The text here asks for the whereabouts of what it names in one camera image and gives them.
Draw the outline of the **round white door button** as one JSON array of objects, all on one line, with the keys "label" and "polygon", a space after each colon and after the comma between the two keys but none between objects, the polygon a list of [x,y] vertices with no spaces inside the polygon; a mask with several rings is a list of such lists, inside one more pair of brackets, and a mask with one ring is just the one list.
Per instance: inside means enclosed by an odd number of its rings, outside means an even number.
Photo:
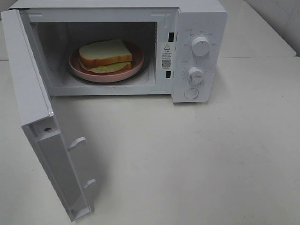
[{"label": "round white door button", "polygon": [[199,95],[199,91],[198,89],[195,88],[190,88],[186,90],[184,93],[185,98],[189,100],[197,99],[198,95]]}]

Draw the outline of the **toast sandwich with lettuce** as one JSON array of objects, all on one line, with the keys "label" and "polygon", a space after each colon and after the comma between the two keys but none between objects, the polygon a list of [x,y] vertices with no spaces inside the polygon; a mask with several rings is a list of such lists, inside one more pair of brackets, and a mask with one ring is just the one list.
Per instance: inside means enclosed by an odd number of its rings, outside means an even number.
[{"label": "toast sandwich with lettuce", "polygon": [[132,69],[132,53],[121,40],[81,46],[78,50],[78,60],[84,70],[97,74]]}]

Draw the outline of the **pink round plate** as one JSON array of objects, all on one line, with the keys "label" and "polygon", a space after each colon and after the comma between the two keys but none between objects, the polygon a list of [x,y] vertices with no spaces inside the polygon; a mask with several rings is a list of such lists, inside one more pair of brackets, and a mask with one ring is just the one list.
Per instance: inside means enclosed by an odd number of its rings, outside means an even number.
[{"label": "pink round plate", "polygon": [[76,50],[69,57],[69,67],[72,73],[84,80],[96,83],[113,83],[125,80],[137,74],[142,68],[145,62],[145,54],[142,49],[130,42],[125,42],[126,47],[132,53],[131,69],[129,66],[125,66],[118,71],[110,73],[95,73],[90,70],[86,70],[79,60],[79,52]]}]

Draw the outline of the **glass microwave turntable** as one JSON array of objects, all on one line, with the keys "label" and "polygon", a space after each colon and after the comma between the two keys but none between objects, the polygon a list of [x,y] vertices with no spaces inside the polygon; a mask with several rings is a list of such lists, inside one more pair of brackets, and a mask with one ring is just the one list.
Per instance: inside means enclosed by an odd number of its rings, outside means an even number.
[{"label": "glass microwave turntable", "polygon": [[68,62],[72,74],[76,77],[94,83],[115,83],[131,79],[143,73],[147,69],[149,61],[146,59],[137,60],[133,63],[131,70],[116,71],[104,75],[83,72],[76,56],[70,56]]}]

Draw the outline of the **white warning label sticker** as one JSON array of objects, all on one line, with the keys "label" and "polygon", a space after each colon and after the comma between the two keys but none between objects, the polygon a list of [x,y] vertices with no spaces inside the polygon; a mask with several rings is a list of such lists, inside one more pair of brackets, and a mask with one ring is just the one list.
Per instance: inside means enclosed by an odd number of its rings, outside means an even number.
[{"label": "white warning label sticker", "polygon": [[163,42],[161,44],[160,66],[162,69],[172,69],[174,51],[174,42]]}]

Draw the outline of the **white microwave oven body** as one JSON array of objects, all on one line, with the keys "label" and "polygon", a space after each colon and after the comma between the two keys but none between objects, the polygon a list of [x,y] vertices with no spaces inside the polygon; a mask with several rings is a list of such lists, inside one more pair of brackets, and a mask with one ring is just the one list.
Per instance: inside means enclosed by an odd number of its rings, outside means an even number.
[{"label": "white microwave oven body", "polygon": [[[217,0],[19,0],[11,9],[29,15],[45,57],[43,80],[50,96],[166,94],[175,103],[209,99],[227,21]],[[204,56],[195,56],[191,49],[191,40],[198,35],[211,40]],[[149,61],[147,69],[111,83],[89,82],[72,74],[68,61],[74,51],[111,39],[140,47]],[[174,42],[172,69],[160,66],[163,42]],[[192,67],[204,71],[199,84],[188,81]],[[197,99],[185,98],[190,88],[198,89]]]}]

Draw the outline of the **upper white power knob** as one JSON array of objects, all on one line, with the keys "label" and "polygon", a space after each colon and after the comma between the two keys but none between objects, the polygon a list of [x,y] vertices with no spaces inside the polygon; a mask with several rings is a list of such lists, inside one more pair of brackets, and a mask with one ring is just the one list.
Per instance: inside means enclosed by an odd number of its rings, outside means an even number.
[{"label": "upper white power knob", "polygon": [[198,35],[192,38],[190,44],[195,56],[204,56],[210,51],[211,40],[206,35]]}]

